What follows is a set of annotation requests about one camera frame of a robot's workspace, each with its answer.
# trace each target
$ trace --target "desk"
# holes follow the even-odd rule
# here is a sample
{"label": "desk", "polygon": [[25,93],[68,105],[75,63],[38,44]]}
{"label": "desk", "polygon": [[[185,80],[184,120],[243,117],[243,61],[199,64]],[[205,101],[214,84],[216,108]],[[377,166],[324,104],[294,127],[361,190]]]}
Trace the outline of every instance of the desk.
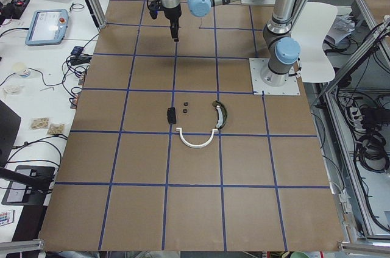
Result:
{"label": "desk", "polygon": [[[100,0],[103,9],[107,9],[109,0]],[[22,19],[14,20],[7,26],[2,26],[0,32],[13,27],[29,27],[34,10],[40,9],[67,9],[73,2],[79,2],[85,5],[84,0],[31,0],[28,8],[23,13]],[[15,62],[24,62],[28,67],[35,68],[44,73],[45,81],[48,84],[56,84],[62,80],[61,64],[70,55],[74,46],[83,46],[85,43],[97,34],[97,30],[90,17],[89,11],[85,8],[81,12],[72,12],[68,31],[65,39],[59,45],[54,46],[26,46],[24,40],[26,31],[12,32],[0,39],[0,54],[2,61],[0,62],[0,82],[2,82],[9,74],[12,74],[12,65]],[[97,38],[88,44],[85,52],[92,54],[96,46]],[[70,75],[67,77],[65,85],[68,89],[77,86],[78,79]],[[68,101],[69,94],[61,87],[54,88],[45,87],[41,80],[41,75],[32,71],[32,74],[27,79],[19,78],[17,75],[11,77],[4,85],[17,84],[23,86],[22,92],[19,95],[7,95],[0,92],[0,98],[8,104],[21,118],[21,127],[16,138],[16,145],[23,144],[25,141],[34,141],[46,136],[47,130],[29,129],[30,119],[35,117],[48,116],[52,123],[65,123],[68,134],[73,122],[74,110],[70,109]],[[61,139],[50,140],[55,144],[61,152],[64,151],[65,141]],[[30,160],[44,159],[59,161],[58,153],[50,146],[41,144],[33,145],[19,152],[15,156],[15,160]],[[48,166],[44,162],[34,162],[34,165]],[[8,169],[16,168],[17,163],[7,165]],[[0,187],[6,187],[8,182],[0,180]],[[4,195],[5,190],[0,189],[0,196]],[[21,211],[21,206],[3,206],[0,205],[0,212],[13,209],[15,210],[14,223],[0,227],[0,242],[10,242],[13,233],[18,224]]]}
{"label": "desk", "polygon": [[[250,84],[247,58],[266,49],[254,29],[264,23],[252,21],[272,9],[226,5],[200,20],[183,5],[174,43],[146,0],[109,8],[40,234],[46,249],[336,250],[341,227],[302,84],[291,97],[254,96]],[[204,142],[215,99],[226,126],[188,148],[176,127]]]}
{"label": "desk", "polygon": [[[104,12],[107,10],[109,0],[99,0]],[[20,20],[12,21],[6,26],[2,26],[2,31],[14,27],[29,27],[31,19],[36,10],[65,9],[69,12],[72,3],[80,3],[85,6],[83,10],[73,10],[69,14],[68,30],[65,39],[67,40],[89,40],[97,34],[96,27],[88,11],[84,0],[30,0],[26,11]],[[12,32],[7,36],[26,37],[23,32]]]}

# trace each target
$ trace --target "remote control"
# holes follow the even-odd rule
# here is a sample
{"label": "remote control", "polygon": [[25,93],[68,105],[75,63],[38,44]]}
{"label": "remote control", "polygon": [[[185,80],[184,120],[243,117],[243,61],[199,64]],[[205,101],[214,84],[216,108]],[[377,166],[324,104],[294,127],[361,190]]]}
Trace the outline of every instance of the remote control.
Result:
{"label": "remote control", "polygon": [[6,224],[13,223],[13,216],[15,211],[10,210],[0,213],[0,226],[5,226]]}

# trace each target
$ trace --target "white table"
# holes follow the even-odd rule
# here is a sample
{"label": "white table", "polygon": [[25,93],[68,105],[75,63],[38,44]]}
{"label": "white table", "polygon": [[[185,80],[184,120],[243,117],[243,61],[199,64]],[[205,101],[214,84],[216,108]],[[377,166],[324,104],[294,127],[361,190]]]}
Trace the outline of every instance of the white table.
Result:
{"label": "white table", "polygon": [[[110,0],[99,0],[104,12],[106,12]],[[73,10],[69,13],[72,3],[80,3],[85,6],[82,10]],[[29,27],[36,10],[65,9],[69,13],[68,30],[65,39],[90,40],[97,34],[96,26],[84,0],[30,0],[20,20],[13,20],[10,24],[2,26],[0,32],[15,27]],[[6,36],[26,37],[25,32],[15,31]]]}
{"label": "white table", "polygon": [[[109,0],[100,0],[104,12],[107,9]],[[4,35],[0,38],[0,82],[9,74],[12,74],[12,65],[15,62],[24,62],[27,67],[40,70],[44,74],[47,84],[61,82],[63,73],[61,65],[70,55],[74,46],[83,46],[93,36],[98,33],[84,0],[31,0],[21,20],[13,20],[10,24],[0,27],[0,32],[14,27],[29,27],[34,11],[49,9],[69,10],[72,3],[85,5],[82,11],[72,11],[69,16],[68,29],[64,40],[59,45],[54,46],[26,46],[24,44],[27,31],[16,31]],[[92,54],[96,46],[96,37],[84,52]],[[77,86],[78,79],[72,74],[67,77],[65,86],[68,90]],[[18,95],[5,95],[3,87],[8,85],[22,86],[22,92]],[[2,87],[0,87],[0,99],[10,106],[21,118],[21,127],[16,138],[16,145],[22,145],[25,141],[34,141],[46,136],[47,130],[30,130],[30,120],[48,116],[52,123],[66,124],[65,134],[68,135],[73,122],[75,111],[70,109],[69,94],[59,85],[54,88],[47,88],[41,75],[32,71],[28,78],[21,78],[13,75]],[[55,144],[63,152],[66,141],[53,138],[50,142]],[[37,143],[31,147],[22,149],[13,160],[44,159],[54,162],[59,161],[58,152],[44,143]],[[51,166],[46,162],[10,163],[6,168],[14,170],[18,165],[42,165]],[[0,179],[0,187],[7,187],[8,182]],[[0,189],[0,198],[4,196],[5,190]],[[48,204],[50,195],[45,200]],[[0,212],[15,210],[15,221],[6,226],[0,227],[0,243],[10,242],[14,235],[18,220],[20,218],[22,206],[4,206],[0,204]]]}

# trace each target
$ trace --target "u-shaped white piece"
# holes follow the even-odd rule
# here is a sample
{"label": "u-shaped white piece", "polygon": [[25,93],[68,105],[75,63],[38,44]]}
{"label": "u-shaped white piece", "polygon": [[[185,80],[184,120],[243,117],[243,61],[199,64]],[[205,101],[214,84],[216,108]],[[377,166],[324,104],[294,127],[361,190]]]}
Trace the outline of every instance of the u-shaped white piece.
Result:
{"label": "u-shaped white piece", "polygon": [[205,143],[198,144],[198,145],[197,144],[192,144],[192,143],[190,143],[190,142],[188,142],[187,140],[184,139],[183,129],[181,127],[177,127],[176,131],[179,132],[180,139],[182,139],[183,143],[186,144],[188,147],[191,147],[191,148],[203,148],[203,147],[206,147],[207,145],[209,145],[211,143],[211,141],[213,141],[214,134],[218,132],[218,129],[211,130],[210,138]]}

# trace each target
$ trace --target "blue joint cap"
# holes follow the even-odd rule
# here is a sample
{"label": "blue joint cap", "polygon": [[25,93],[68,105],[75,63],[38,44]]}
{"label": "blue joint cap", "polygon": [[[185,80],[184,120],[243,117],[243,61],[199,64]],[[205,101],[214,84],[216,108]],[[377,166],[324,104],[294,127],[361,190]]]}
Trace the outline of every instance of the blue joint cap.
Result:
{"label": "blue joint cap", "polygon": [[191,14],[196,17],[206,16],[211,9],[210,0],[187,0],[187,3]]}
{"label": "blue joint cap", "polygon": [[276,58],[285,65],[292,65],[299,58],[300,46],[291,37],[283,37],[275,47]]}

